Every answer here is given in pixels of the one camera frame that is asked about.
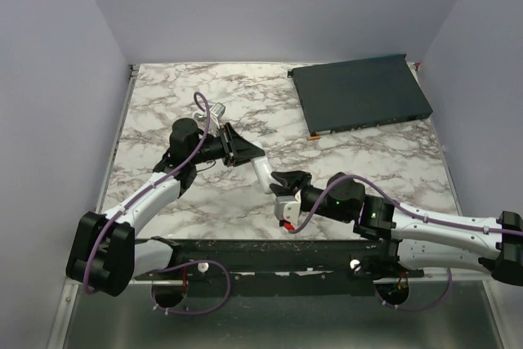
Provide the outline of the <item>white remote control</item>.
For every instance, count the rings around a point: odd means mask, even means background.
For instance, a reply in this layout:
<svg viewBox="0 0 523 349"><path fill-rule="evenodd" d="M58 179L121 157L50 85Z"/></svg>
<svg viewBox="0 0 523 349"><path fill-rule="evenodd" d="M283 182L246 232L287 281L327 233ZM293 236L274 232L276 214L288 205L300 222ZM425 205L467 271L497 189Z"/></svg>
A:
<svg viewBox="0 0 523 349"><path fill-rule="evenodd" d="M253 166L253 170L257 176L257 179L262 187L262 191L266 195L271 195L272 190L270 188L270 185L273 183L273 177L271 176L273 172L273 168L270 165L269 159L266 156L266 153L264 153L260 157L256 157L251 160L251 165Z"/></svg>

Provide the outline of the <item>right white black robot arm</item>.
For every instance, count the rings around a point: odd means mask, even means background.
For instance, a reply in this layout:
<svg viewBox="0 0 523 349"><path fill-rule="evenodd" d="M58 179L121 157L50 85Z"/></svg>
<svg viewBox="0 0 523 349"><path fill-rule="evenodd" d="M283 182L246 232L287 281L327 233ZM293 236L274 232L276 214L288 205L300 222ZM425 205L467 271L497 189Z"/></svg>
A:
<svg viewBox="0 0 523 349"><path fill-rule="evenodd" d="M387 277L426 267L457 268L489 274L494 280L522 284L522 217L503 211L498 217L436 213L400 203L370 180L339 172L324 189L303 171L272 172L270 189L290 202L281 217L292 234L304 230L314 215L352 223L356 234L393 244L376 256Z"/></svg>

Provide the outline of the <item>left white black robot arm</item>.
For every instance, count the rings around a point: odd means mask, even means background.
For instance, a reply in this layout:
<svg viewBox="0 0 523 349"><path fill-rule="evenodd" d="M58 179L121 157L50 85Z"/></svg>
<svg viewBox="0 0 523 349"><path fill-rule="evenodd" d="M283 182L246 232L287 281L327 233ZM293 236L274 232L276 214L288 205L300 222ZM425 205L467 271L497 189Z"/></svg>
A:
<svg viewBox="0 0 523 349"><path fill-rule="evenodd" d="M169 147L150 179L118 206L80 218L66 276L83 283L89 292L118 296L136 274L136 235L192 186L197 165L217 160L227 167L258 166L266 162L266 153L241 137L230 123L212 134L193 119L178 119L172 125Z"/></svg>

